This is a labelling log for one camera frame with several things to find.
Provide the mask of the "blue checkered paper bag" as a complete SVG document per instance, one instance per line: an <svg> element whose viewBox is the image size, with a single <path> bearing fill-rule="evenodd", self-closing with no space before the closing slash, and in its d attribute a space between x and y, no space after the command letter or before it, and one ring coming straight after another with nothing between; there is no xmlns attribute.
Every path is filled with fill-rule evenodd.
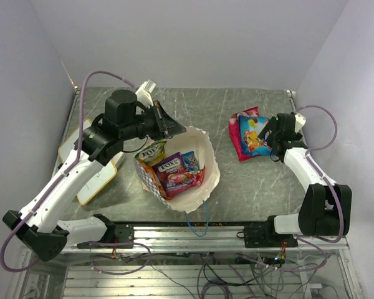
<svg viewBox="0 0 374 299"><path fill-rule="evenodd" d="M172 211L182 212L196 236L208 233L207 200L221 177L209 133L187 127L171 139L151 142L134 155L133 162L154 197Z"/></svg>

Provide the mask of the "blue Slendy fruit snack bag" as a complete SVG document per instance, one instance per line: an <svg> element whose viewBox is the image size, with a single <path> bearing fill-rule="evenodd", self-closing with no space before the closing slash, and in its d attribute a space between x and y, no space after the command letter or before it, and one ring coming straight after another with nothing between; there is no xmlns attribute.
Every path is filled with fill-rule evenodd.
<svg viewBox="0 0 374 299"><path fill-rule="evenodd" d="M269 156L272 148L267 143L267 137L270 131L265 133L263 139L258 137L269 122L269 119L263 116L240 115L238 122L242 154L248 156Z"/></svg>

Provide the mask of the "green orange Foxs candy bag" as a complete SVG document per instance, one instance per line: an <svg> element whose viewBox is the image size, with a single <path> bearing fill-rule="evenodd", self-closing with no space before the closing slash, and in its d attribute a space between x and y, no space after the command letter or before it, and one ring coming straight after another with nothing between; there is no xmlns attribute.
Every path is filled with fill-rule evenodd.
<svg viewBox="0 0 374 299"><path fill-rule="evenodd" d="M167 158L165 153L166 141L156 141L142 149L135 155L135 159L143 166L144 170L153 180L153 184L159 189L159 193L165 199L168 198L165 189L157 178L153 169L155 165Z"/></svg>

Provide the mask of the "red REAL chips bag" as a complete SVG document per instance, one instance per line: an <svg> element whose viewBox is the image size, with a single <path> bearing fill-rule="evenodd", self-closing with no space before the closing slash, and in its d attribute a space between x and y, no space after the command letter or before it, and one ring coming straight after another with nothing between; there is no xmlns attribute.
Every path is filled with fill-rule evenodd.
<svg viewBox="0 0 374 299"><path fill-rule="evenodd" d="M241 136L239 132L239 121L238 121L239 115L259 116L259 110L258 110L258 107L251 107L242 112L234 113L231 115L229 122L228 122L229 137L234 146L234 149L236 150L238 160L242 162L242 161L251 159L252 156L244 154L242 152Z"/></svg>

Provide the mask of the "purple Foxs candy bag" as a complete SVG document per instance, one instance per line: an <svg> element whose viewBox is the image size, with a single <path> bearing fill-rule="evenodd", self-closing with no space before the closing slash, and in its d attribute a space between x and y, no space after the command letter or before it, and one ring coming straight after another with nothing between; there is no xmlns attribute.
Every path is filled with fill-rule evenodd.
<svg viewBox="0 0 374 299"><path fill-rule="evenodd" d="M168 198L192 188L188 184L186 173L189 171L184 164L181 153L175 153L153 167L157 178L166 191Z"/></svg>

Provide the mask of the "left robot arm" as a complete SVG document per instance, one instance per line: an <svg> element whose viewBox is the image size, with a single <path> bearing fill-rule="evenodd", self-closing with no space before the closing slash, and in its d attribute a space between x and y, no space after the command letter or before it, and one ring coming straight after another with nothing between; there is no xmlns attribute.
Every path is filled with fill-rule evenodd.
<svg viewBox="0 0 374 299"><path fill-rule="evenodd" d="M116 225L101 214L81 221L59 219L79 191L112 158L124 143L149 137L157 141L186 132L158 101L145 107L130 90L116 90L105 101L104 112L82 132L75 148L50 183L20 211L7 211L3 222L41 261L59 255L66 246L96 244L108 247Z"/></svg>

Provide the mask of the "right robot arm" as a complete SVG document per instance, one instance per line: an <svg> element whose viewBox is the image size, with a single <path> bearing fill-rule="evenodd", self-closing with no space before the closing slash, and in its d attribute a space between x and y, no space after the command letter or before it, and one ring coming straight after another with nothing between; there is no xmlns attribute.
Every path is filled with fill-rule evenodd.
<svg viewBox="0 0 374 299"><path fill-rule="evenodd" d="M352 190L336 183L314 161L299 133L305 122L300 113L280 113L258 135L295 174L305 191L298 213L275 216L274 225L262 231L263 241L271 247L282 242L286 234L337 243L350 228Z"/></svg>

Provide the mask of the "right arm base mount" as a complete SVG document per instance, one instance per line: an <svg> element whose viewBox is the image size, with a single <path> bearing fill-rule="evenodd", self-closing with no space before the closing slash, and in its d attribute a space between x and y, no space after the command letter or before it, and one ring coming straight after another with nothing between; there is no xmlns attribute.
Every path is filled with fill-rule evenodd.
<svg viewBox="0 0 374 299"><path fill-rule="evenodd" d="M274 219L275 216L269 216L266 221L250 222L236 237L244 241L245 248L297 247L298 241L292 234L276 233Z"/></svg>

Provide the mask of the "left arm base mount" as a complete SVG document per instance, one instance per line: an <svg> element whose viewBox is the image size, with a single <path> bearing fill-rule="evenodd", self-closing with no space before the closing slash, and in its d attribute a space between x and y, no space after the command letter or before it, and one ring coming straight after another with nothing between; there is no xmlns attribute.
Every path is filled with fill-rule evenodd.
<svg viewBox="0 0 374 299"><path fill-rule="evenodd" d="M104 249L104 248L121 248L131 249L134 241L134 229L128 224L115 224L109 228L104 236L96 243L80 243L78 249Z"/></svg>

